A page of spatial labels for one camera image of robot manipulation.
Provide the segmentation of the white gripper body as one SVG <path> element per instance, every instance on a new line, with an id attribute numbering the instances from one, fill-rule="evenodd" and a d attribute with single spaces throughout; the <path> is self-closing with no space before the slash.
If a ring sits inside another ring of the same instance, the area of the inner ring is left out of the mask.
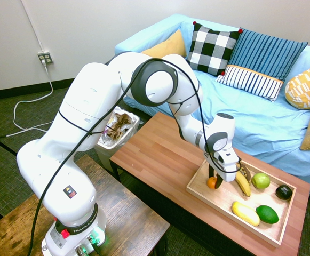
<path id="1" fill-rule="evenodd" d="M 210 165 L 224 181 L 231 182 L 235 179 L 238 161 L 239 157 L 234 149 L 229 148 L 213 153 Z"/>

